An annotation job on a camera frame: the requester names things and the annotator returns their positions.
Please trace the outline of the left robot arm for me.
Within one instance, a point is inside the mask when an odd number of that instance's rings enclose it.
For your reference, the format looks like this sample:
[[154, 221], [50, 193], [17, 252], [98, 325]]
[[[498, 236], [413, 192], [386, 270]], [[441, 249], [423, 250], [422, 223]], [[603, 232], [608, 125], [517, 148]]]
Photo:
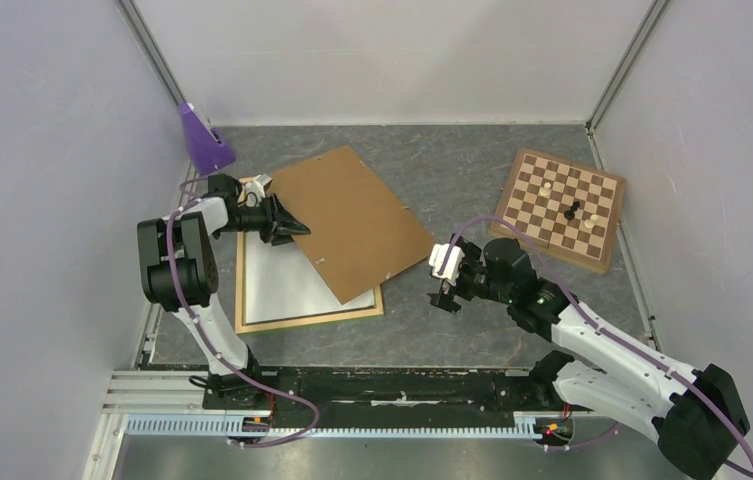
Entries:
[[242, 182], [217, 173], [204, 180], [204, 194], [192, 194], [168, 216], [138, 224], [141, 286], [150, 303], [182, 322], [204, 354], [208, 374], [192, 378], [192, 384], [210, 401], [253, 408], [278, 392], [258, 375], [257, 361], [221, 305], [212, 241], [226, 232], [255, 233], [278, 246], [311, 230], [269, 192], [268, 175]]

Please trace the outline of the brown frame backing board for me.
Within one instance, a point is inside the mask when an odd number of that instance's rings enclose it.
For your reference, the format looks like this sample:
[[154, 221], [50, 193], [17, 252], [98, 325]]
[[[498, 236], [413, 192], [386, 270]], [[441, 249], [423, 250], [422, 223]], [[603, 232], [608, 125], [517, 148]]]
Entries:
[[310, 229], [295, 243], [341, 303], [428, 258], [432, 234], [343, 146], [271, 174], [270, 192]]

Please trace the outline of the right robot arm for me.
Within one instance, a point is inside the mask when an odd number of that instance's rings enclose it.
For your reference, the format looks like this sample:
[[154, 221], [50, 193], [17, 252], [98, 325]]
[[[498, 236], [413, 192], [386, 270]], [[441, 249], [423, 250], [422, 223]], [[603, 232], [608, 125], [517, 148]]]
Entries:
[[439, 290], [432, 305], [456, 313], [460, 299], [502, 304], [523, 330], [554, 345], [529, 382], [543, 408], [562, 401], [585, 407], [652, 441], [692, 479], [711, 479], [729, 466], [750, 423], [733, 377], [673, 359], [604, 320], [559, 284], [537, 275], [510, 238], [484, 247], [459, 237], [428, 257]]

